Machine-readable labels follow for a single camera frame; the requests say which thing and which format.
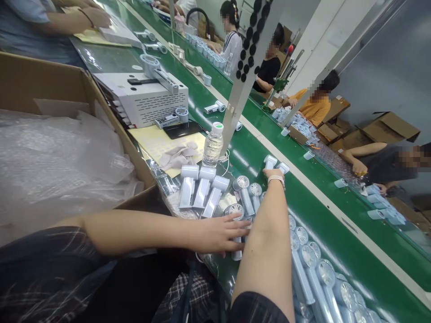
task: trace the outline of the hair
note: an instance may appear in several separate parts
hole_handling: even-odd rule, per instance
[[[431,142],[422,145],[421,150],[423,151],[423,155],[425,157],[431,157]]]
[[[220,15],[223,18],[229,18],[229,23],[235,25],[235,28],[239,28],[239,16],[238,16],[238,6],[235,0],[225,1],[221,5]]]
[[[328,76],[325,77],[318,90],[331,92],[340,84],[340,77],[336,70],[329,72]]]
[[[277,46],[284,44],[284,28],[280,23],[277,24],[277,28],[275,29],[273,43]]]

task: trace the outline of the person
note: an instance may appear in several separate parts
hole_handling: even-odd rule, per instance
[[[253,88],[260,93],[267,93],[274,87],[274,78],[281,68],[281,62],[276,56],[276,53],[280,50],[280,46],[284,43],[284,29],[283,26],[278,23],[275,29],[273,39],[269,43],[269,47],[266,51],[264,61],[260,65],[259,72],[256,76],[256,81],[253,84]]]
[[[331,109],[331,101],[328,94],[334,90],[340,83],[340,77],[335,70],[329,72],[322,84],[310,96],[310,98],[299,109],[299,114],[305,117],[314,126],[319,126],[323,119]],[[283,106],[291,106],[294,108],[298,101],[304,96],[307,89],[303,89],[293,96],[284,99],[281,104]]]
[[[238,33],[239,15],[237,2],[235,0],[225,1],[220,8],[220,16],[223,21],[224,31],[228,33],[223,48],[218,43],[209,41],[208,47],[214,52],[220,53],[224,59],[232,54],[232,71],[236,71],[242,51],[242,39]]]
[[[245,249],[231,240],[250,232],[249,221],[233,221],[241,214],[188,220],[129,210],[72,217],[3,246],[0,321],[185,322],[188,313],[191,323],[221,322],[214,318],[225,311],[217,281],[209,284],[199,270],[196,279],[192,269],[185,275],[174,256],[163,257],[160,249],[124,257],[145,248],[187,248],[244,249],[230,322],[294,322],[284,175],[279,169],[264,172],[268,190]],[[180,312],[180,320],[184,295],[190,309]]]
[[[55,5],[80,10],[59,13]],[[109,15],[92,0],[0,1],[0,49],[12,54],[85,68],[68,36],[109,26]]]
[[[264,170],[268,189],[242,255],[231,322],[294,323],[289,211],[284,175]]]
[[[175,15],[180,15],[184,17],[184,21],[187,18],[187,14],[189,11],[193,8],[197,8],[198,5],[196,4],[196,0],[175,0]],[[159,10],[162,10],[163,12],[170,13],[169,9],[169,1],[168,0],[157,0],[153,3],[153,6],[156,7]],[[198,29],[198,23],[199,23],[199,14],[192,13],[189,17],[189,25],[193,26],[194,28]]]
[[[109,210],[13,241],[0,248],[0,321],[150,322],[177,281],[175,262],[157,255],[122,257],[145,248],[242,250],[244,244],[231,239],[248,235],[251,223],[232,221],[237,216],[190,220]],[[185,286],[179,278],[170,297]],[[194,297],[202,296],[199,288]]]
[[[363,176],[367,184],[375,183],[386,195],[400,181],[416,178],[420,168],[431,167],[431,143],[401,147],[378,142],[347,149],[341,157],[356,176]]]

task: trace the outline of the bottle cap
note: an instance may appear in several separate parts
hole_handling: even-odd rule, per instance
[[[212,124],[211,132],[214,132],[216,134],[221,134],[223,132],[223,124],[220,122],[215,122]]]

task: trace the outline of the yellow paper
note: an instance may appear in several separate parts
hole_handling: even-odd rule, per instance
[[[79,7],[68,7],[62,8],[65,13],[74,13]],[[132,47],[128,44],[118,44],[107,41],[102,34],[96,29],[87,29],[81,34],[74,34],[75,37],[79,38],[84,43],[98,44],[98,45],[109,45],[109,46],[121,46],[121,47]]]
[[[205,136],[200,133],[172,140],[163,129],[159,129],[156,125],[141,129],[129,129],[129,132],[158,165],[160,165],[160,158],[165,152],[175,147],[185,146],[190,141],[198,145],[198,155],[193,157],[194,161],[198,163],[202,160]],[[165,173],[174,178],[181,173],[181,170],[171,168]]]

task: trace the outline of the water bottle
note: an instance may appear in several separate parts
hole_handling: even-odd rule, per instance
[[[203,149],[202,166],[215,168],[219,161],[221,149],[223,148],[223,124],[215,122],[212,124],[211,132],[205,139]]]
[[[226,61],[226,66],[224,67],[224,74],[226,76],[230,76],[230,70],[232,69],[232,60],[233,60],[233,53],[230,53],[228,60]]]

